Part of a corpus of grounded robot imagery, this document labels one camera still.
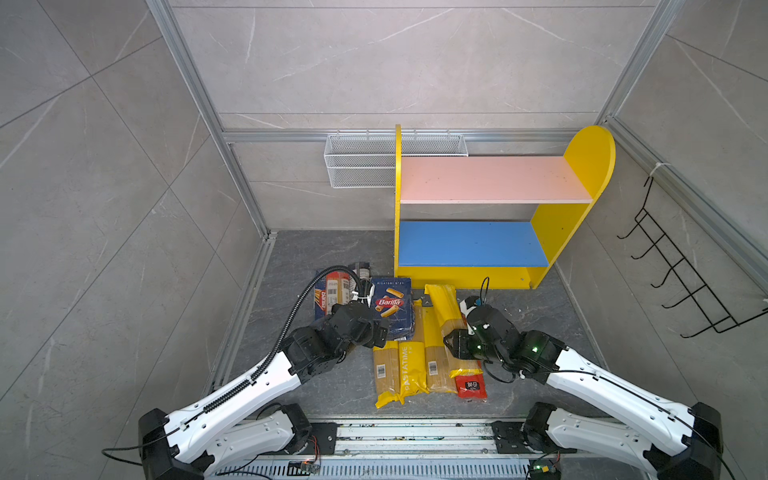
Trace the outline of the yellow spaghetti pack top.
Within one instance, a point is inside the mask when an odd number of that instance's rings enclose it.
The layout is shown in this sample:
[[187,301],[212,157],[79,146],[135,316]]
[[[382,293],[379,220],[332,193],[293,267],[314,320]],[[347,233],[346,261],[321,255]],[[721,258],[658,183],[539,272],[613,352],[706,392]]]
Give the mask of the yellow spaghetti pack top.
[[456,289],[447,284],[427,284],[425,294],[431,307],[424,310],[424,335],[426,352],[437,355],[443,371],[451,378],[481,375],[480,362],[474,359],[456,358],[444,344],[444,337],[454,330],[467,334],[468,328],[456,299]]

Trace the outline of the yellow spaghetti pack barcode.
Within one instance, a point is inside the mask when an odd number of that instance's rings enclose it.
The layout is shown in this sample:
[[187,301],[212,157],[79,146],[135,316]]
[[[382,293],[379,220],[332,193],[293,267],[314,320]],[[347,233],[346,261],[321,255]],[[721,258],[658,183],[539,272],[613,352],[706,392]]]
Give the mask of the yellow spaghetti pack barcode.
[[434,308],[423,307],[422,314],[428,389],[431,393],[456,394],[456,384],[450,376],[448,354]]

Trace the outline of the yellow spaghetti pack white lettering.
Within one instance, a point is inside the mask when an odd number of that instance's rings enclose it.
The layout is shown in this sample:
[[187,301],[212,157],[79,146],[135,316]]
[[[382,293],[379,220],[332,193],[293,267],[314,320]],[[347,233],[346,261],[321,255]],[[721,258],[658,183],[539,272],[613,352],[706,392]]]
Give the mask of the yellow spaghetti pack white lettering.
[[423,306],[421,300],[413,304],[414,334],[408,341],[401,341],[399,351],[400,391],[399,400],[418,394],[429,394],[427,384],[427,362],[424,343]]

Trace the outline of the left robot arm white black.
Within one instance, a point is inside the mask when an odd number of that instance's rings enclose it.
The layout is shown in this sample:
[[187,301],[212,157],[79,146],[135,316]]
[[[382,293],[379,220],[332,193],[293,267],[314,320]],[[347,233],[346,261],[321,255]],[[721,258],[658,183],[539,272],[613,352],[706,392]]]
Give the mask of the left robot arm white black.
[[276,353],[187,407],[153,409],[138,424],[139,456],[148,479],[206,479],[264,453],[301,451],[312,425],[296,404],[256,418],[278,397],[331,370],[353,346],[385,345],[389,323],[351,301],[287,334]]

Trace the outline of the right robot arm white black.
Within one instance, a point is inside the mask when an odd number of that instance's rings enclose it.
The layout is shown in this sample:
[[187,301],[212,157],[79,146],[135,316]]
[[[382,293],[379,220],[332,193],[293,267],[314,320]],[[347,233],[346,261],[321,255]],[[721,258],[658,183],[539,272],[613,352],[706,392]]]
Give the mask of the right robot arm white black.
[[461,323],[443,343],[451,356],[496,364],[510,379],[532,379],[608,414],[600,420],[538,402],[520,428],[524,445],[554,454],[579,450],[612,459],[655,479],[718,479],[721,415],[702,402],[665,399],[614,375],[557,338],[520,331],[499,310],[470,296],[458,305]]

